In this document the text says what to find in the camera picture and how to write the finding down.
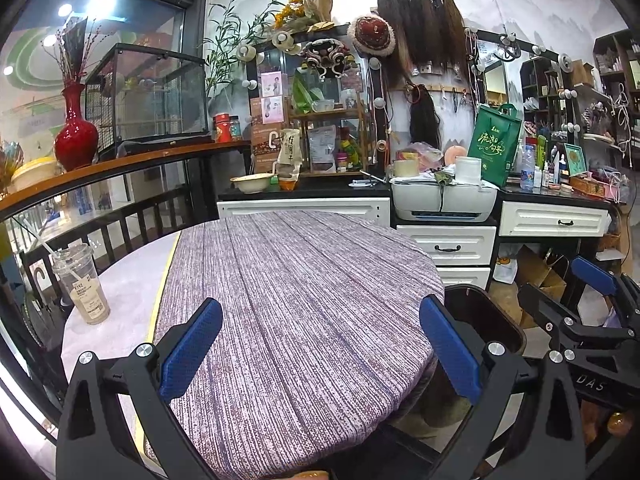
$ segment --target striped tablecloth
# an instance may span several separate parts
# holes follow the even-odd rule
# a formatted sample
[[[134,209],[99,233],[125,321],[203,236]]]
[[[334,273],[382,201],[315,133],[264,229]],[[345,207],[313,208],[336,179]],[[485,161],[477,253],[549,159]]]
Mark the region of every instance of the striped tablecloth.
[[[288,472],[353,446],[430,364],[418,306],[431,293],[443,300],[426,254],[352,217],[273,212],[186,229],[154,342],[209,296],[224,323],[171,407],[222,479]]]

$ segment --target drawer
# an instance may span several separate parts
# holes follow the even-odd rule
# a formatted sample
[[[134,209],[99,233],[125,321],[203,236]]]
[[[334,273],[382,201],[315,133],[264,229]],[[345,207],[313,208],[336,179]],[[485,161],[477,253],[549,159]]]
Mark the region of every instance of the drawer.
[[[220,218],[271,211],[326,211],[352,215],[389,227],[389,198],[286,198],[218,202]]]
[[[604,234],[606,209],[504,202],[500,236],[592,236]]]
[[[442,284],[477,285],[486,289],[491,269],[489,267],[438,267]]]
[[[490,265],[495,227],[399,225],[426,252],[436,266]]]

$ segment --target silver bolt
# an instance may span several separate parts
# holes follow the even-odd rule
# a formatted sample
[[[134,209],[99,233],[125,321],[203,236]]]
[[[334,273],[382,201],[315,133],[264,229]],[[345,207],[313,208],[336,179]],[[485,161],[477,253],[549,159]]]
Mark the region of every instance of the silver bolt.
[[[153,351],[154,348],[149,343],[142,343],[142,345],[136,348],[136,354],[138,357],[146,357]]]
[[[504,346],[496,342],[489,343],[489,352],[493,355],[502,355],[504,354]]]
[[[80,361],[83,365],[87,364],[91,359],[94,358],[94,354],[92,352],[82,352],[78,361]]]
[[[549,352],[549,359],[551,359],[555,363],[562,362],[562,354],[557,350],[552,350]]]

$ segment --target vase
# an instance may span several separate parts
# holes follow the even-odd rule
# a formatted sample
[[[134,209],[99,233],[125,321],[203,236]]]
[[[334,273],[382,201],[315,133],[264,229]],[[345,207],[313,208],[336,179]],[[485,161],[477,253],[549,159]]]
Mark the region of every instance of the vase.
[[[82,90],[82,83],[71,83],[62,91],[66,104],[65,125],[53,141],[53,150],[65,171],[90,166],[98,149],[98,130],[82,118]]]

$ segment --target white printer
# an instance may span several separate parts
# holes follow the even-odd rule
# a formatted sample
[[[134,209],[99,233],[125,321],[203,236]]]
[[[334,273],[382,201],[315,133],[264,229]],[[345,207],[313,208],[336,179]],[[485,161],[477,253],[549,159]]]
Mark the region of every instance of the white printer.
[[[398,218],[411,221],[484,222],[494,208],[498,188],[449,184],[440,187],[422,174],[415,178],[392,178],[391,191]]]

